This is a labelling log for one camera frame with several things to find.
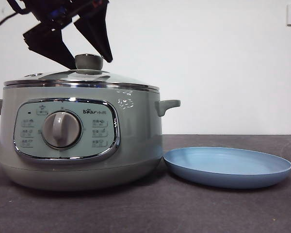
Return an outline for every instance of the gray table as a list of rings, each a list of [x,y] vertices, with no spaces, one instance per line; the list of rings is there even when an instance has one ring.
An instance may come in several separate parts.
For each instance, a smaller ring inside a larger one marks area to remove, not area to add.
[[[291,135],[165,135],[164,150],[220,146],[291,161]],[[0,233],[291,233],[291,174],[257,190],[187,182],[163,161],[136,182],[86,192],[46,192],[12,183],[0,169]]]

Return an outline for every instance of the blue plate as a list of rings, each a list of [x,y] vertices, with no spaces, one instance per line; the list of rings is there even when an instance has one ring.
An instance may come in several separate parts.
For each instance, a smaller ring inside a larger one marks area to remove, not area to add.
[[[190,147],[167,152],[170,171],[195,182],[223,188],[261,188],[286,178],[291,162],[252,150]]]

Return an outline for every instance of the lid knob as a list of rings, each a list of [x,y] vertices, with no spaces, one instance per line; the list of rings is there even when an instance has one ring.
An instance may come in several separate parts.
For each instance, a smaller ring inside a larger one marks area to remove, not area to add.
[[[74,59],[77,69],[101,70],[103,66],[102,57],[94,54],[79,54]]]

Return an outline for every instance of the button icon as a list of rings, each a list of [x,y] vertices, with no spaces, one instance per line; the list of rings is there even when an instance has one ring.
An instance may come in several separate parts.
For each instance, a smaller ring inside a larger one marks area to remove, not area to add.
[[[107,140],[99,139],[99,140],[93,140],[92,147],[106,147],[107,146]]]
[[[32,148],[33,147],[33,145],[32,145],[32,143],[33,143],[33,140],[22,140],[21,141],[21,147],[23,147],[23,148]]]
[[[106,137],[108,136],[108,131],[106,128],[93,128],[92,137]]]
[[[49,113],[48,109],[43,104],[37,108],[36,112],[37,112],[37,115],[47,115]]]
[[[33,137],[32,132],[33,132],[32,129],[30,129],[30,130],[22,130],[21,133],[20,133],[20,136],[21,137]]]
[[[95,119],[93,120],[93,127],[107,127],[108,122],[103,119]]]
[[[24,119],[21,122],[22,127],[34,127],[34,120],[33,119]]]

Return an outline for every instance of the white wall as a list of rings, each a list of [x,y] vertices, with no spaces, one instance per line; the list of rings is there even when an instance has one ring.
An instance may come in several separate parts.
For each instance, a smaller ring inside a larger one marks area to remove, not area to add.
[[[181,108],[163,117],[163,133],[291,134],[290,0],[111,0],[107,27],[114,61],[104,70],[161,88]],[[12,13],[0,1],[0,19]],[[0,97],[4,81],[63,70],[27,49],[37,24],[15,16],[0,27]],[[73,55],[94,53],[71,24]]]

